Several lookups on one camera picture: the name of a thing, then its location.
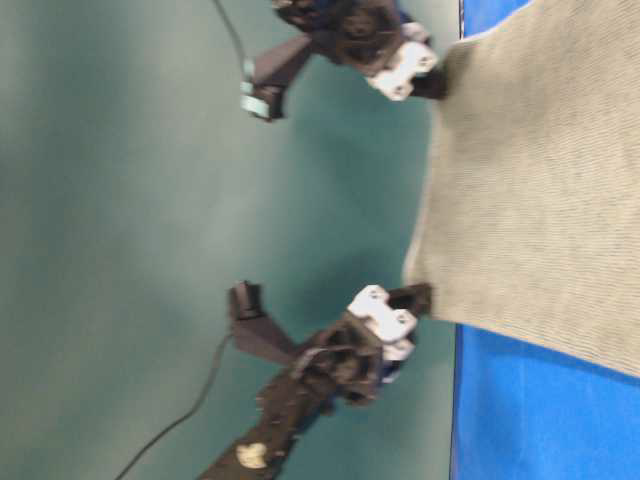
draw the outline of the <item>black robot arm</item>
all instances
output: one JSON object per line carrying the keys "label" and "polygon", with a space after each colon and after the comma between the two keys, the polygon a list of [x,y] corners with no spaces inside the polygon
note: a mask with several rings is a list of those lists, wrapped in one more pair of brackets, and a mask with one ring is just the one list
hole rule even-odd
{"label": "black robot arm", "polygon": [[266,121],[284,117],[287,89],[313,54],[359,71],[394,101],[446,94],[430,35],[395,0],[273,0],[302,34],[246,66],[243,108]]}
{"label": "black robot arm", "polygon": [[321,414],[331,413],[337,398],[359,406],[373,402],[411,354],[430,290],[366,287],[337,322],[298,347],[263,311],[259,286],[240,283],[229,300],[236,346],[286,366],[258,394],[258,423],[199,480],[275,478],[296,441]]}

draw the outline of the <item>teal backdrop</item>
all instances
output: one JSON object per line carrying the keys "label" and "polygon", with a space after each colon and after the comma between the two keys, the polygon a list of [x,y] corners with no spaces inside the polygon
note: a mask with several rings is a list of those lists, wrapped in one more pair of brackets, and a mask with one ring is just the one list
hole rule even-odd
{"label": "teal backdrop", "polygon": [[[250,53],[291,34],[227,0]],[[442,53],[456,0],[405,1]],[[0,2],[0,477],[111,480],[185,411],[226,328],[225,291],[264,283],[296,340],[363,286],[401,283],[428,105],[394,104],[316,59],[289,118],[239,108],[205,0]],[[445,480],[453,327],[368,409],[341,407],[283,480]],[[277,371],[228,350],[203,410],[131,479],[189,479],[257,419]]]}

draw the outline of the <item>blue component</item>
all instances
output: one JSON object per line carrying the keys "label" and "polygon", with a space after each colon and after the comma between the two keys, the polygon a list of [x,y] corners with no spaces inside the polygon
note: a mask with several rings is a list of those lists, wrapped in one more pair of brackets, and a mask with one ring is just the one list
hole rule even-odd
{"label": "blue component", "polygon": [[464,0],[465,36],[493,28],[527,3],[527,0]]}
{"label": "blue component", "polygon": [[[466,35],[524,3],[465,0]],[[640,478],[640,379],[471,327],[456,344],[453,480]]]}

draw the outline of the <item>cloth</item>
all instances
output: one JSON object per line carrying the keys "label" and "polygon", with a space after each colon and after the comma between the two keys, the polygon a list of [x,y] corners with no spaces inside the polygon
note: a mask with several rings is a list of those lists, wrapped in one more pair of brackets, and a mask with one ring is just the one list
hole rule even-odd
{"label": "cloth", "polygon": [[450,49],[405,264],[434,318],[640,376],[638,25],[536,0]]}

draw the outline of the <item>cable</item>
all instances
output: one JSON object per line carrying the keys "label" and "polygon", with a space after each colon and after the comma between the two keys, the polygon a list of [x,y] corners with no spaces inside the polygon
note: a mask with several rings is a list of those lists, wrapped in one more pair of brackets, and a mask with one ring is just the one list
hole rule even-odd
{"label": "cable", "polygon": [[193,404],[193,406],[184,415],[182,415],[180,418],[178,418],[177,420],[174,420],[169,425],[167,425],[165,428],[163,428],[160,431],[160,433],[158,433],[155,437],[153,437],[151,440],[149,440],[140,450],[138,450],[138,452],[133,456],[133,458],[129,461],[129,463],[118,474],[118,476],[115,478],[115,480],[122,480],[125,477],[125,475],[127,473],[129,473],[129,470],[131,470],[134,467],[134,465],[136,463],[138,463],[138,460],[140,460],[140,458],[142,458],[142,456],[145,453],[147,453],[147,451],[151,447],[153,447],[162,437],[164,437],[166,434],[168,434],[175,427],[177,427],[182,422],[185,422],[186,420],[191,418],[193,415],[195,415],[195,413],[198,411],[198,409],[200,409],[200,407],[204,403],[204,400],[207,398],[207,394],[209,393],[209,390],[211,390],[211,387],[213,386],[213,383],[215,382],[216,376],[218,374],[218,370],[220,369],[220,362],[222,360],[222,354],[224,353],[224,349],[227,346],[227,343],[229,342],[230,339],[231,339],[231,334],[228,334],[218,344],[218,347],[216,348],[216,353],[213,356],[213,363],[211,365],[211,370],[209,371],[209,376],[207,377],[207,381],[205,382],[204,386],[202,387],[202,390],[200,390],[200,394],[198,395],[198,398],[196,399],[196,401]]}
{"label": "cable", "polygon": [[244,62],[247,59],[247,54],[245,53],[244,45],[242,44],[242,39],[240,38],[240,35],[238,34],[238,31],[236,30],[236,28],[233,26],[233,23],[229,19],[229,16],[227,15],[227,12],[225,11],[222,4],[220,3],[220,0],[211,0],[211,1],[213,2],[213,6],[216,7],[216,10],[218,11],[218,15],[220,15],[220,18],[222,19],[222,23],[224,23],[224,26],[226,27],[227,32],[231,37],[231,42],[233,43],[233,48],[236,51],[236,56],[238,57],[238,63],[240,64],[240,72],[242,73],[242,76],[246,78],[247,74],[245,72]]}

